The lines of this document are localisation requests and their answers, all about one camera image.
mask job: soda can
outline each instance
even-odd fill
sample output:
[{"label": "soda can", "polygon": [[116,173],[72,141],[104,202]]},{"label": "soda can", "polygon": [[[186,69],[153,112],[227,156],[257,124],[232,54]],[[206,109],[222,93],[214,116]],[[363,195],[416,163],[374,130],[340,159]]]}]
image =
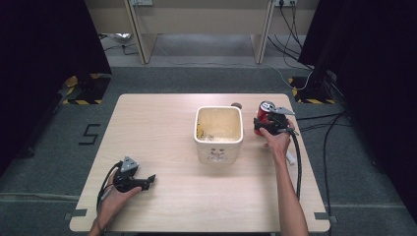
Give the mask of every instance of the soda can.
[{"label": "soda can", "polygon": [[[271,101],[265,100],[261,102],[260,107],[258,108],[258,112],[257,112],[258,122],[268,124],[269,123],[268,115],[270,114],[270,110],[274,108],[275,108],[275,105]],[[262,133],[259,130],[254,129],[254,132],[255,134],[259,136],[262,135]]]}]

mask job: forearm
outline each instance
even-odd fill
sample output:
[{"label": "forearm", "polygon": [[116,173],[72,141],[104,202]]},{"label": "forearm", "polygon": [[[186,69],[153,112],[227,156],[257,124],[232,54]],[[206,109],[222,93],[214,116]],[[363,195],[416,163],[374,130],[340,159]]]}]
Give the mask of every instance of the forearm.
[{"label": "forearm", "polygon": [[107,228],[109,221],[110,218],[106,217],[106,215],[98,215],[92,223],[91,229],[89,230],[89,236],[104,235],[104,231]]},{"label": "forearm", "polygon": [[306,218],[295,195],[285,161],[275,159],[279,223],[282,235],[308,235]]}]

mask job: wire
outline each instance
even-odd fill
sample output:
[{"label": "wire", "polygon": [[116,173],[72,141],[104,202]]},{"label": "wire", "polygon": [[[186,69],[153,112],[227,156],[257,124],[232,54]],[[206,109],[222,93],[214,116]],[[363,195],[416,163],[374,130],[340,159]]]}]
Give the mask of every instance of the wire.
[{"label": "wire", "polygon": [[[326,161],[326,145],[327,145],[327,142],[328,142],[328,134],[330,133],[330,130],[333,128],[336,121],[344,114],[345,114],[345,112],[340,113],[332,121],[330,127],[328,128],[328,131],[326,132],[325,143],[324,143],[324,146],[323,146],[323,166],[324,166],[324,173],[325,173],[326,198],[328,200],[328,217],[331,217],[331,206],[330,206],[330,194],[329,194],[329,190],[328,190],[328,164],[327,164],[327,161]],[[330,229],[328,230],[328,235],[331,236],[331,224],[330,224]]]},{"label": "wire", "polygon": [[105,176],[104,181],[101,185],[100,191],[98,192],[98,196],[97,196],[97,203],[96,203],[96,206],[95,206],[97,210],[98,210],[98,207],[100,206],[101,197],[104,195],[104,190],[109,186],[108,185],[104,188],[105,184],[107,183],[108,177],[110,176],[111,172],[113,172],[113,170],[116,167],[120,167],[120,166],[122,166],[122,164],[123,164],[123,161],[119,161],[116,164],[114,164],[113,167],[111,167],[111,169],[108,171],[107,175]]},{"label": "wire", "polygon": [[[311,130],[315,130],[315,129],[320,129],[320,128],[324,128],[328,125],[330,125],[330,124],[316,124],[316,125],[308,126],[308,127],[305,127],[305,128],[300,128],[300,132],[307,132],[307,131],[311,131]],[[334,124],[334,126],[352,127],[350,125],[343,125],[343,124]]]},{"label": "wire", "polygon": [[126,46],[126,45],[122,45],[122,48],[123,48],[123,54],[125,54],[125,55],[132,55],[132,54],[139,54],[139,52],[130,52],[130,53],[126,53],[126,47],[128,47],[128,46]]},{"label": "wire", "polygon": [[287,46],[285,46],[285,45],[283,45],[279,40],[277,40],[281,45],[283,45],[284,46],[284,49],[282,49],[282,48],[280,48],[278,45],[276,45],[273,41],[272,41],[272,39],[270,39],[270,37],[268,36],[268,40],[269,40],[269,42],[270,43],[272,43],[272,45],[279,51],[279,52],[282,52],[284,55],[283,55],[283,59],[284,59],[284,62],[285,62],[285,64],[287,65],[287,66],[289,66],[289,67],[292,67],[292,68],[296,68],[296,69],[301,69],[301,70],[306,70],[306,71],[313,71],[313,68],[311,68],[310,66],[308,66],[308,65],[305,65],[305,64],[302,64],[303,66],[305,66],[306,68],[308,68],[308,69],[305,69],[305,68],[301,68],[301,67],[295,67],[295,66],[291,66],[291,65],[289,65],[287,62],[286,62],[286,60],[285,60],[285,55],[287,55],[287,56],[289,56],[289,57],[291,57],[294,61],[297,61],[298,62],[298,58],[296,58],[295,56],[293,56],[293,55],[291,55],[291,54],[289,54],[288,52],[286,52],[285,50],[286,49],[288,49],[287,48]]},{"label": "wire", "polygon": [[123,48],[123,52],[124,52],[124,49],[126,47],[130,47],[130,46],[133,46],[133,45],[136,45],[136,44],[133,43],[133,44],[129,44],[129,45],[122,44],[122,45],[111,46],[111,47],[108,47],[108,48],[104,49],[104,51],[107,51],[107,50],[113,49],[113,48],[117,48],[117,47],[122,47]]},{"label": "wire", "polygon": [[331,116],[338,116],[338,115],[344,114],[344,113],[346,113],[346,111],[342,111],[342,112],[335,113],[335,114],[329,114],[329,115],[314,116],[314,117],[305,117],[305,118],[297,118],[297,121],[300,121],[300,120],[320,119],[320,118],[326,118],[326,117],[331,117]]},{"label": "wire", "polygon": [[300,201],[301,175],[302,175],[300,146],[298,144],[298,140],[297,140],[297,136],[296,136],[295,132],[292,130],[292,131],[289,132],[289,134],[292,137],[292,141],[294,142],[294,145],[295,145],[295,151],[297,153],[298,178],[297,178],[297,191],[296,191],[296,195],[297,195],[298,201]]},{"label": "wire", "polygon": [[292,27],[289,25],[288,21],[286,20],[286,17],[284,15],[284,13],[282,12],[282,8],[279,8],[279,11],[281,12],[282,18],[284,19],[285,23],[288,26],[290,35],[292,35],[292,37],[294,38],[294,40],[298,43],[298,45],[302,49],[303,48],[303,45],[301,44],[300,40],[298,39],[298,36],[295,36],[294,32],[292,31]]}]

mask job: hand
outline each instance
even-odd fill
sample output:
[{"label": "hand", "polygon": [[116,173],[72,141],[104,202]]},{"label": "hand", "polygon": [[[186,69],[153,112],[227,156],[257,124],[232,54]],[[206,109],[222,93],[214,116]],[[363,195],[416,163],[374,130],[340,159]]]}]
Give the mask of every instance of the hand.
[{"label": "hand", "polygon": [[101,235],[107,227],[110,220],[125,206],[126,202],[138,194],[142,188],[136,187],[132,190],[121,193],[113,186],[114,175],[117,170],[113,171],[107,181],[107,190],[103,196],[98,208],[98,216],[89,231],[89,235]]},{"label": "hand", "polygon": [[[292,121],[288,120],[288,127],[294,129]],[[288,132],[273,136],[266,129],[260,129],[261,134],[267,138],[264,147],[269,147],[273,154],[273,159],[277,164],[285,164],[286,153],[290,144],[290,134]]]}]

